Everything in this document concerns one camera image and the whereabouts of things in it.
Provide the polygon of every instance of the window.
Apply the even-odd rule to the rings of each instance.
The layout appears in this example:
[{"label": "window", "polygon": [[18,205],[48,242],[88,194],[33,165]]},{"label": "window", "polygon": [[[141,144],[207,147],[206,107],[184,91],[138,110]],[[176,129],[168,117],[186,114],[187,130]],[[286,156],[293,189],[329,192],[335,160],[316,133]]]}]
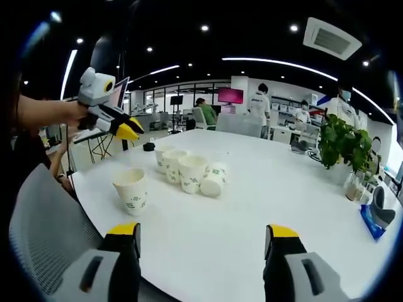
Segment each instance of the window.
[{"label": "window", "polygon": [[178,95],[178,87],[177,86],[172,86],[172,87],[167,87],[166,92],[165,92],[165,111],[168,112],[170,115],[173,114],[173,109],[174,106],[171,105],[171,97],[177,96]]},{"label": "window", "polygon": [[[153,95],[153,90],[147,91],[145,93],[145,100],[144,100],[145,105],[154,104],[154,98],[152,97],[152,95]],[[152,113],[152,108],[147,109],[145,112]]]},{"label": "window", "polygon": [[179,87],[179,95],[183,96],[183,104],[179,106],[181,112],[193,108],[193,93],[195,91],[195,85],[182,85]]},{"label": "window", "polygon": [[196,84],[196,99],[206,100],[206,104],[213,104],[213,83]]},{"label": "window", "polygon": [[157,89],[154,93],[154,104],[158,105],[156,112],[164,111],[164,89]]}]

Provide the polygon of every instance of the ceiling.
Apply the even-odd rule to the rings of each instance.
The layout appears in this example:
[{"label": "ceiling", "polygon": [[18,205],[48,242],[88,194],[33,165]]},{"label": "ceiling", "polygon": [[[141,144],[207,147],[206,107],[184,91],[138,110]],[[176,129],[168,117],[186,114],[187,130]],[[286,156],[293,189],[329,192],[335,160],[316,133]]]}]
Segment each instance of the ceiling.
[{"label": "ceiling", "polygon": [[[129,85],[130,90],[208,78],[230,79],[244,71],[245,76],[336,95],[333,80],[306,70],[265,62],[222,61],[223,57],[252,57],[291,62],[334,77],[349,77],[355,88],[379,106],[393,107],[388,72],[396,69],[392,59],[397,57],[396,48],[383,31],[388,30],[392,37],[390,29],[398,18],[394,18],[393,9],[386,5],[368,8],[361,0],[142,0],[135,5],[132,5],[133,0],[32,2],[35,4],[28,3],[21,18],[24,32],[32,32],[41,21],[48,21],[50,25],[48,33],[39,39],[22,65],[22,81],[28,84],[21,85],[21,90],[34,98],[60,97],[72,49],[78,52],[65,96],[77,95],[79,78],[90,65],[95,43],[104,35],[110,43],[110,48],[103,49],[104,55],[98,61],[104,73],[136,79],[155,70],[180,65],[177,69],[143,77]],[[61,23],[50,20],[51,11],[60,13]],[[359,39],[363,46],[347,61],[303,46],[308,17],[337,26]],[[290,31],[293,24],[299,27],[298,32]],[[209,30],[202,32],[202,25],[208,25]],[[78,45],[77,38],[82,38],[84,43]],[[148,52],[147,47],[152,47],[153,51]],[[364,67],[364,60],[371,60],[370,66]],[[353,94],[351,102],[354,107],[371,113],[373,120],[388,122],[359,95]]]}]

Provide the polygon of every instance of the person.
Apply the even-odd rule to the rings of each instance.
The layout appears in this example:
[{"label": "person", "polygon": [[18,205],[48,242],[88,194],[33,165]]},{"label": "person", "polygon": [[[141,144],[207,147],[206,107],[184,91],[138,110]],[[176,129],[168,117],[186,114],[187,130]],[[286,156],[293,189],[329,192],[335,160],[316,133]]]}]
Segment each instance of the person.
[{"label": "person", "polygon": [[310,123],[310,116],[308,111],[308,102],[303,100],[301,102],[301,108],[297,108],[294,112],[295,121],[301,123]]},{"label": "person", "polygon": [[268,92],[268,87],[262,83],[247,102],[247,110],[251,115],[261,118],[262,126],[267,125],[266,119],[270,117],[270,100],[266,96]]},{"label": "person", "polygon": [[41,126],[65,123],[77,127],[79,120],[87,116],[85,106],[78,102],[61,101],[38,101],[20,94],[20,74],[15,72],[14,67],[8,68],[6,72],[3,91],[3,118],[0,119],[0,131],[2,137],[3,157],[6,159],[4,166],[4,177],[2,185],[3,208],[2,208],[2,241],[7,242],[3,251],[4,268],[8,272],[4,288],[10,288],[18,284],[20,290],[15,292],[15,298],[29,296],[30,301],[39,301],[36,292],[29,285],[28,280],[16,263],[8,240],[8,228],[13,214],[16,198],[24,177],[20,171],[21,162],[11,146],[11,138],[15,133],[21,133],[23,129],[40,128]]},{"label": "person", "polygon": [[198,98],[196,100],[196,107],[201,108],[201,110],[203,111],[204,118],[206,119],[206,123],[208,125],[217,124],[217,114],[209,104],[206,104],[205,99]]},{"label": "person", "polygon": [[[76,134],[71,131],[69,134],[69,142]],[[67,152],[67,139],[59,145],[58,150],[50,159],[46,154],[42,139],[39,136],[39,129],[33,128],[23,130],[17,137],[14,145],[14,153],[20,162],[22,170],[20,170],[20,182],[30,175],[38,164],[44,164],[52,173],[53,177],[62,185],[62,187],[74,198],[76,195],[71,186],[70,180],[63,174],[59,174],[60,162],[63,155]]]},{"label": "person", "polygon": [[380,172],[380,156],[378,154],[380,151],[380,147],[381,147],[380,138],[374,137],[372,140],[370,157],[375,166],[375,170],[372,171],[373,174],[375,175],[378,175]]},{"label": "person", "polygon": [[362,128],[360,118],[355,109],[350,105],[351,92],[353,86],[347,81],[338,80],[338,95],[330,101],[324,103],[321,108],[327,108],[327,115],[336,115],[344,120],[347,125],[359,130]]}]

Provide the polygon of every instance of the upside-down paper cup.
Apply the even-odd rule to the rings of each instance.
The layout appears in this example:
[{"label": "upside-down paper cup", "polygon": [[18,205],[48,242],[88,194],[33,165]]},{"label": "upside-down paper cup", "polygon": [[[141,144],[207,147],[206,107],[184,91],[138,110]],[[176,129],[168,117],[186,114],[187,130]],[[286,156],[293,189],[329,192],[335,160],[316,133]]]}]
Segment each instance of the upside-down paper cup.
[{"label": "upside-down paper cup", "polygon": [[200,183],[200,190],[205,196],[218,197],[226,183],[228,183],[227,165],[215,162],[207,167],[205,178]]},{"label": "upside-down paper cup", "polygon": [[147,186],[143,169],[129,169],[119,173],[113,185],[127,213],[140,215],[145,210]]},{"label": "upside-down paper cup", "polygon": [[176,149],[168,150],[163,153],[162,158],[166,168],[166,179],[169,183],[179,184],[181,182],[178,160],[186,155],[188,155],[187,151]]},{"label": "upside-down paper cup", "polygon": [[179,176],[182,189],[189,194],[195,194],[199,190],[200,181],[203,179],[207,159],[198,155],[187,155],[179,160]]},{"label": "upside-down paper cup", "polygon": [[169,146],[169,145],[161,145],[161,146],[156,146],[156,148],[154,149],[155,153],[156,153],[156,159],[157,159],[157,171],[161,174],[165,174],[166,173],[166,167],[164,164],[164,159],[162,157],[162,155],[164,154],[164,152],[168,151],[168,150],[172,150],[174,149],[173,146]]}]

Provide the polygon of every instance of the cable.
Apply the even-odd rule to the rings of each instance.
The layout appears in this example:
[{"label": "cable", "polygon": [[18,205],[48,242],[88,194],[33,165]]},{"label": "cable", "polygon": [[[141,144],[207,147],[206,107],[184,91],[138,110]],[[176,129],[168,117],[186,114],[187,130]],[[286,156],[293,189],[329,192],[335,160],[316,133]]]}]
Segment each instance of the cable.
[{"label": "cable", "polygon": [[320,158],[318,158],[318,156],[316,155],[315,152],[313,152],[312,150],[308,150],[307,151],[308,156],[313,159],[316,160],[317,162],[322,162]]},{"label": "cable", "polygon": [[[69,177],[71,174],[73,174],[73,171],[71,169],[70,151],[69,151],[69,125],[65,126],[65,139],[66,139],[66,144],[67,144],[67,162],[68,162],[68,166],[69,166],[66,174],[67,174],[67,177]],[[73,191],[76,192],[76,187],[74,187],[73,177],[71,177],[71,186],[73,188]]]}]

